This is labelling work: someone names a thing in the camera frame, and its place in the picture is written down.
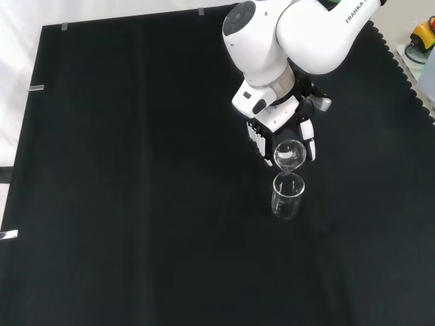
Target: table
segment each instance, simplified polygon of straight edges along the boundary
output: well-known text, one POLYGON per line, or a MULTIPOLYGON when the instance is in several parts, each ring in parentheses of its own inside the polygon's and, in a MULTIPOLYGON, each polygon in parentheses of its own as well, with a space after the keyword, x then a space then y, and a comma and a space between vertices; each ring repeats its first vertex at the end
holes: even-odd
POLYGON ((42 30, 0 245, 2 325, 431 325, 434 129, 371 23, 335 72, 300 170, 231 98, 231 7, 42 30))

